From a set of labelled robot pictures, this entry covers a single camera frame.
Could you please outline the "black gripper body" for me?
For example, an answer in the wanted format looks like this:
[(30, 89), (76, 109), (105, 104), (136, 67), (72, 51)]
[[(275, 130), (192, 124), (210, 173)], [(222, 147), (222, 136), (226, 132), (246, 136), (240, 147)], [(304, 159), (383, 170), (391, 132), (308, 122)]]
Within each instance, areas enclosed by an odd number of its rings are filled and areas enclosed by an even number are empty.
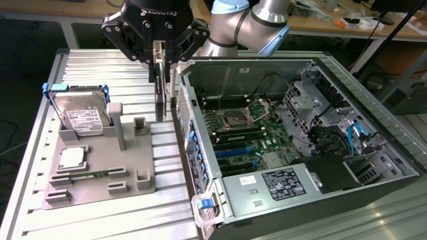
[(188, 0), (124, 0), (120, 13), (122, 20), (136, 31), (142, 31), (148, 23), (157, 31), (172, 25), (180, 32), (193, 21)]

